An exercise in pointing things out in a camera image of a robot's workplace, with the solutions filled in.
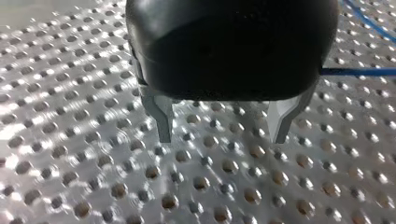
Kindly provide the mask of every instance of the perforated metal surface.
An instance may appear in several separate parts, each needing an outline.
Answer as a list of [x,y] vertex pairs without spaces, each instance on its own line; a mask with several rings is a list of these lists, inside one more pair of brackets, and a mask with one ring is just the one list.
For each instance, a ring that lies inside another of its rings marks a hole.
[[[359,3],[395,33],[396,3]],[[324,77],[271,145],[267,103],[180,102],[160,145],[124,3],[0,34],[0,223],[393,223],[396,86]],[[344,8],[327,65],[394,66]]]

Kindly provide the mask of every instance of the blue wire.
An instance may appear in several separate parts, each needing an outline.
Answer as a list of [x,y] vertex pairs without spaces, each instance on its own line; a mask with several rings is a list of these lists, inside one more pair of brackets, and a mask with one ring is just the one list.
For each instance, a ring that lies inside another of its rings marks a hole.
[[367,76],[367,77],[390,77],[396,76],[395,68],[322,68],[323,76]]
[[[396,43],[396,38],[388,34],[380,26],[372,22],[366,17],[361,10],[356,7],[351,0],[343,0],[350,6],[357,17],[359,17],[365,24],[375,29],[380,35],[388,38],[393,43]],[[322,68],[320,73],[324,76],[367,76],[367,77],[387,77],[396,76],[396,68]]]
[[373,29],[375,29],[379,34],[382,36],[388,38],[390,41],[392,41],[394,44],[396,44],[396,37],[388,34],[384,29],[382,29],[380,26],[375,24],[373,21],[371,21],[367,16],[365,16],[361,10],[355,6],[350,0],[343,0],[347,5],[349,5],[353,12],[356,14],[357,17],[359,17],[364,23],[367,25],[371,26]]

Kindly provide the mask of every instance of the metal table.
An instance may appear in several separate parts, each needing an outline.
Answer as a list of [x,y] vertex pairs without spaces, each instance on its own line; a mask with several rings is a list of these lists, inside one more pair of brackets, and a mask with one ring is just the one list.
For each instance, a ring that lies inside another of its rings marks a hole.
[[[396,35],[396,1],[357,4]],[[182,101],[161,145],[125,2],[90,6],[0,34],[0,223],[396,221],[391,79],[323,77],[284,145],[266,102]],[[342,7],[326,65],[394,67],[395,48]]]

